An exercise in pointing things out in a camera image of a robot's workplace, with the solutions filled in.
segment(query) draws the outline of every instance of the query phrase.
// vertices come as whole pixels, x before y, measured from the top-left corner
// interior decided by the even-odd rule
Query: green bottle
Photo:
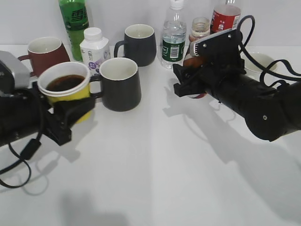
[[[59,5],[71,42],[73,58],[82,61],[79,45],[84,40],[84,30],[89,27],[85,0],[59,0]]]

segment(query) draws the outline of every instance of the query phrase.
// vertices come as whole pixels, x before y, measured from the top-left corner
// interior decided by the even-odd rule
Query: green label
[[[177,62],[183,59],[185,41],[178,44],[163,40],[162,58],[168,62]]]
[[[89,27],[86,6],[83,3],[60,5],[65,27],[69,31],[78,31]]]

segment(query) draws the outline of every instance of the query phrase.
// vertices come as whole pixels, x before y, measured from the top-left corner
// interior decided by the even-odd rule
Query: mug handle
[[[103,79],[103,77],[99,74],[99,75],[93,75],[90,77],[90,82],[94,82],[94,81],[99,81],[101,82],[101,80]],[[91,93],[90,92],[90,96],[96,98],[102,98],[103,97],[103,92],[100,91],[99,93]]]
[[[18,57],[18,60],[19,61],[23,61],[23,60],[30,60],[30,56],[29,55],[24,55],[24,56],[19,56]]]
[[[122,45],[125,45],[125,44],[127,44],[127,41],[125,41],[125,40],[119,41],[119,42],[116,43],[115,48],[114,48],[114,57],[117,57],[119,47],[122,46]]]

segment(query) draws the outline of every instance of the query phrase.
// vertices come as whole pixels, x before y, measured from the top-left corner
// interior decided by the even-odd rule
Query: white bottle cap
[[[173,10],[184,8],[184,0],[170,0],[170,8]]]
[[[97,27],[89,27],[84,31],[87,41],[100,41],[103,38],[102,30]]]

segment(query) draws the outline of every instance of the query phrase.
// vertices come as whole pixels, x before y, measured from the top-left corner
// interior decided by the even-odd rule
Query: water bottle
[[[89,27],[85,0],[59,0],[59,5],[71,42],[73,58],[82,61],[79,45],[84,40],[84,30]]]
[[[173,64],[178,64],[183,59],[186,23],[183,16],[184,0],[170,0],[163,27],[163,67],[171,69]]]

